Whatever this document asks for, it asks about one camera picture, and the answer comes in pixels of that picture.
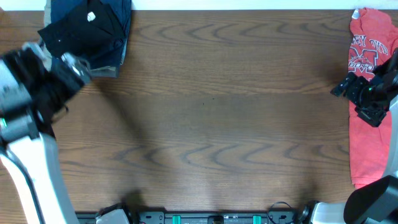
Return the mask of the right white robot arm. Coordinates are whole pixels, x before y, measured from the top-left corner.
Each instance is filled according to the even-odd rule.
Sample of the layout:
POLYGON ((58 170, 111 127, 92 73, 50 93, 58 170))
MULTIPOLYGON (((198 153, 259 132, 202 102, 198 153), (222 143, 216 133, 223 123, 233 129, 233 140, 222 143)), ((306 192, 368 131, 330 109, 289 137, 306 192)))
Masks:
POLYGON ((397 53, 373 70, 366 80, 353 72, 331 90, 355 105, 355 112, 377 128, 391 115, 391 141, 386 166, 379 179, 355 190, 344 203, 315 202, 307 205, 300 223, 368 224, 397 223, 397 53))

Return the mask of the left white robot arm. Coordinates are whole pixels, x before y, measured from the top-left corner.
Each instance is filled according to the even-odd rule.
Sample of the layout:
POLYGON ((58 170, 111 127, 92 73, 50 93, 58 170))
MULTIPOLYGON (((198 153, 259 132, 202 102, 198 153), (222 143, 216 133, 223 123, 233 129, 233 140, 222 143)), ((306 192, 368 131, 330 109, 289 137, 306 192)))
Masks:
POLYGON ((50 70, 40 48, 1 56, 1 162, 28 223, 78 223, 63 181, 54 116, 91 81, 90 65, 70 53, 50 70))

